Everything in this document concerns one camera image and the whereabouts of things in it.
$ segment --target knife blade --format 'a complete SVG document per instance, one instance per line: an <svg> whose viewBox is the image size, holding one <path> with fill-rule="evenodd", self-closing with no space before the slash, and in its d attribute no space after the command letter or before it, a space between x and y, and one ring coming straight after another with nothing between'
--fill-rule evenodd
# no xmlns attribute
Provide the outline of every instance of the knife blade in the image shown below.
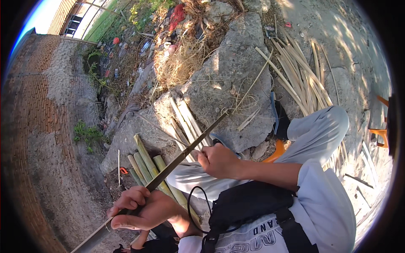
<svg viewBox="0 0 405 253"><path fill-rule="evenodd" d="M149 191L153 191L163 180L186 158L188 154L227 116L225 111L214 123L211 124L193 143L190 144L185 150L183 150L169 165L164 168L152 181L150 181L146 188ZM117 215L137 215L142 210L142 206L139 206L135 210L122 209ZM109 218L104 224L102 224L96 231L94 231L86 240L84 240L79 246L77 246L71 253L88 253L100 242L102 242L112 231L111 220L114 217Z"/></svg>

